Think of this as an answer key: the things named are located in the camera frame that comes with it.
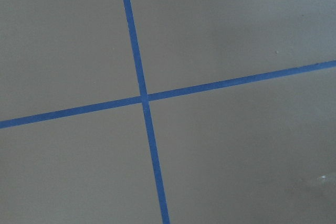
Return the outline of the blue tape grid lines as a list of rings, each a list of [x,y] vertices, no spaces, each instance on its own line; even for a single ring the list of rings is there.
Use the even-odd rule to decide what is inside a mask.
[[[281,69],[272,72],[265,72],[260,74],[254,74],[251,76],[233,78],[228,80],[222,80],[217,82],[199,84],[196,86],[190,86],[185,88],[179,88],[174,90],[161,91],[156,93],[148,93],[146,88],[145,74],[141,59],[140,47],[137,37],[136,25],[134,21],[132,3],[131,0],[123,0],[123,7],[125,10],[125,16],[128,24],[130,44],[132,48],[132,55],[135,65],[135,71],[137,75],[137,83],[139,88],[139,96],[129,97],[114,101],[107,101],[102,103],[90,104],[79,106],[75,108],[69,108],[59,111],[52,111],[42,114],[29,115],[21,118],[14,118],[9,120],[1,121],[1,128],[16,127],[20,125],[27,125],[37,122],[49,121],[58,118],[65,118],[74,115],[92,113],[96,111],[104,111],[108,109],[120,108],[123,106],[129,106],[134,104],[140,104],[143,110],[143,116],[145,121],[146,134],[148,137],[149,150],[151,155],[151,162],[153,167],[155,186],[157,191],[157,196],[159,200],[160,213],[163,223],[170,223],[169,209],[166,201],[166,194],[164,188],[164,182],[162,178],[162,171],[160,167],[159,153],[157,149],[157,143],[155,139],[153,119],[151,115],[150,103],[152,101],[160,101],[168,98],[179,97],[189,94],[201,93],[210,90],[228,88],[239,86],[243,84],[265,81],[275,78],[282,78],[291,75],[302,74],[305,72],[313,72],[322,69],[334,68],[335,61],[325,61],[314,63],[311,65],[305,65],[300,67]]]

